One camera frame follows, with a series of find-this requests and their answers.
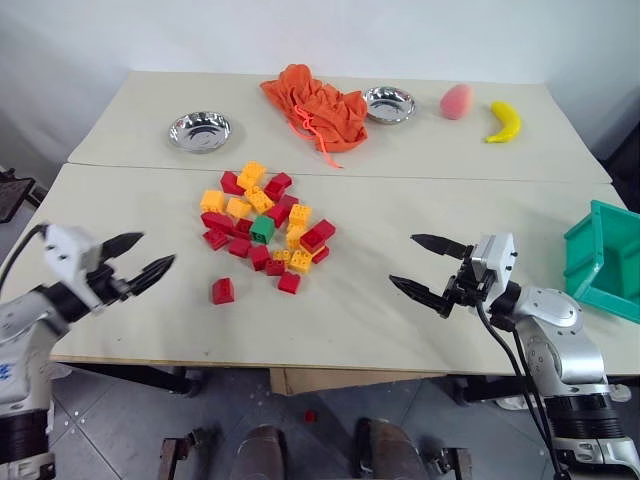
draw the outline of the white table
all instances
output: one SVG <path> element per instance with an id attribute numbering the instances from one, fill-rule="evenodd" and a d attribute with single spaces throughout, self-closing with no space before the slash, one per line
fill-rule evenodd
<path id="1" fill-rule="evenodd" d="M 335 154 L 342 170 L 324 163 L 319 152 L 294 135 L 284 115 L 259 85 L 276 75 L 133 72 L 69 161 L 86 165 L 194 170 L 239 170 L 258 160 L 272 172 L 290 174 L 443 179 L 609 183 L 610 178 L 538 85 L 472 84 L 475 106 L 464 119 L 441 117 L 440 97 L 453 84 L 442 81 L 326 78 L 343 92 L 391 84 L 411 92 L 415 117 L 400 125 L 367 122 L 369 139 Z M 486 144 L 500 125 L 491 102 L 513 103 L 522 116 L 519 137 Z M 173 148 L 169 125 L 192 111 L 227 115 L 229 142 L 207 155 Z"/>
<path id="2" fill-rule="evenodd" d="M 144 231 L 145 238 L 113 262 L 124 277 L 160 256 L 176 253 L 177 260 L 141 297 L 75 324 L 55 358 L 511 374 L 477 318 L 456 308 L 441 319 L 389 282 L 393 273 L 441 292 L 459 266 L 409 235 L 473 243 L 483 233 L 512 231 L 520 252 L 513 280 L 563 288 L 562 234 L 587 214 L 593 198 L 621 205 L 611 186 L 596 183 L 295 175 L 292 193 L 314 207 L 314 218 L 335 222 L 338 232 L 331 256 L 292 296 L 247 261 L 204 244 L 200 194 L 219 177 L 195 170 L 63 168 L 32 223 L 82 225 L 105 239 Z M 208 291 L 221 276 L 233 278 L 237 301 L 213 306 Z M 4 298 L 53 280 L 42 245 L 33 242 Z M 591 308 L 584 318 L 608 373 L 640 373 L 639 325 Z"/>

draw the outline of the orange cloth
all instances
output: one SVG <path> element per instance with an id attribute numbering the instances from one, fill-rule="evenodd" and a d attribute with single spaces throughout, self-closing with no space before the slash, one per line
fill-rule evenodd
<path id="1" fill-rule="evenodd" d="M 315 135 L 317 150 L 345 152 L 367 139 L 367 104 L 361 92 L 344 95 L 314 79 L 306 65 L 289 65 L 277 80 L 260 86 L 294 128 Z"/>

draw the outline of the green storage crate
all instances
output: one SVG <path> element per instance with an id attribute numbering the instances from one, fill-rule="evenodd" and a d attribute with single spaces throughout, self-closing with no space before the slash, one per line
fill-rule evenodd
<path id="1" fill-rule="evenodd" d="M 640 215 L 593 200 L 564 238 L 567 293 L 640 323 Z"/>

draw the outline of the metal bowl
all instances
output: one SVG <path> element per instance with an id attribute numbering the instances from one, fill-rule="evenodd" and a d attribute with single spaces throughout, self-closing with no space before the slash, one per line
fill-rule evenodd
<path id="1" fill-rule="evenodd" d="M 404 122 L 416 109 L 413 97 L 395 87 L 370 88 L 363 96 L 367 102 L 367 116 L 387 125 Z"/>
<path id="2" fill-rule="evenodd" d="M 208 153 L 225 144 L 231 124 L 216 112 L 194 112 L 178 118 L 169 128 L 169 141 L 191 153 Z"/>

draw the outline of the yellow banana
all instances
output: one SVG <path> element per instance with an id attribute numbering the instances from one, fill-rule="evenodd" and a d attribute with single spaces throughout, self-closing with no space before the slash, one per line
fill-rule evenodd
<path id="1" fill-rule="evenodd" d="M 502 130 L 485 138 L 487 143 L 503 143 L 514 139 L 520 131 L 520 115 L 506 102 L 493 102 L 491 111 L 502 122 Z"/>

